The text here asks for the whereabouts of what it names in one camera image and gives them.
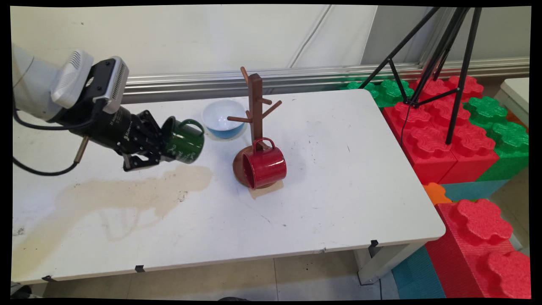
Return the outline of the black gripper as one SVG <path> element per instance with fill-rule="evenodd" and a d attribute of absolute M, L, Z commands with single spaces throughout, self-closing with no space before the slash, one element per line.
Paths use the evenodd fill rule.
<path fill-rule="evenodd" d="M 87 136 L 94 143 L 123 154 L 124 172 L 160 164 L 163 156 L 159 152 L 161 143 L 171 140 L 170 130 L 159 127 L 149 110 L 132 114 L 124 107 L 114 114 L 101 112 L 89 127 L 70 132 Z M 143 154 L 146 159 L 133 154 Z"/>

